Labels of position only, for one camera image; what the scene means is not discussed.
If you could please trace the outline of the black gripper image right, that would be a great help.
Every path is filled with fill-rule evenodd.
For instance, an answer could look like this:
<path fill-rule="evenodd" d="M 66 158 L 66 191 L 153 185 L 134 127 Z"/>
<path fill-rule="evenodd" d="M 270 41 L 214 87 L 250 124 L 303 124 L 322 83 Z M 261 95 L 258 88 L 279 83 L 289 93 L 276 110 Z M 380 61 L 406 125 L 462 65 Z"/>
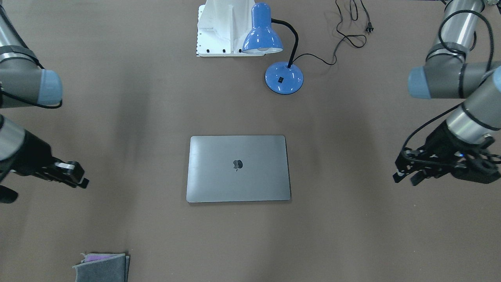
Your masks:
<path fill-rule="evenodd" d="M 455 136 L 444 121 L 431 132 L 423 146 L 417 150 L 404 147 L 398 154 L 395 159 L 394 182 L 399 183 L 415 173 L 410 182 L 412 186 L 417 186 L 429 177 L 451 174 L 456 166 L 462 166 L 458 165 L 462 161 L 460 152 L 487 149 L 493 143 L 494 138 L 491 136 L 481 137 L 481 143 L 467 143 Z"/>

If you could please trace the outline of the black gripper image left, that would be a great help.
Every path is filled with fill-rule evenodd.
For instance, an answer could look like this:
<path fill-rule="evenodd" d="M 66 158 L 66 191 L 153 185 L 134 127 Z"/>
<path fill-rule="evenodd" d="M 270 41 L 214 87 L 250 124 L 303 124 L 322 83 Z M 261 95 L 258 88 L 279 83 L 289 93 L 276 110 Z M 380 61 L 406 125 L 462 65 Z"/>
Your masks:
<path fill-rule="evenodd" d="M 63 162 L 52 155 L 51 146 L 39 137 L 25 132 L 23 144 L 14 156 L 11 166 L 18 175 L 35 175 L 48 181 L 68 182 L 72 188 L 86 189 L 89 180 L 78 162 Z"/>

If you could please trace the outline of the robot arm image left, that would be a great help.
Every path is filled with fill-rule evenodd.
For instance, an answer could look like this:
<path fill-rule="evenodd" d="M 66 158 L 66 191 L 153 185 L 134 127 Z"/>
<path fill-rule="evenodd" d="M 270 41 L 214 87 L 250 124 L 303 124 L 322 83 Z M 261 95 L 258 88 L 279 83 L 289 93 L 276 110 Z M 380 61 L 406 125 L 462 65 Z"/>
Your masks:
<path fill-rule="evenodd" d="M 59 75 L 45 69 L 1 8 L 1 108 L 58 109 L 63 88 Z M 89 180 L 75 161 L 52 155 L 51 146 L 5 116 L 1 116 L 1 179 L 8 173 L 33 175 L 46 181 L 86 188 Z"/>

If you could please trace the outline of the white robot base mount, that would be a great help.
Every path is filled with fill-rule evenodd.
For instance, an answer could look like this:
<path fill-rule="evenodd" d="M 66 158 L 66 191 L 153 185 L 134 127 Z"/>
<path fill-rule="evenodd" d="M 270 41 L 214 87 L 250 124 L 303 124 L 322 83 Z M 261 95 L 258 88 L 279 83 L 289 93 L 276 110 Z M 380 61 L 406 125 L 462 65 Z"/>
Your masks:
<path fill-rule="evenodd" d="M 243 53 L 252 28 L 254 0 L 207 0 L 198 8 L 196 54 L 199 57 L 257 57 Z"/>

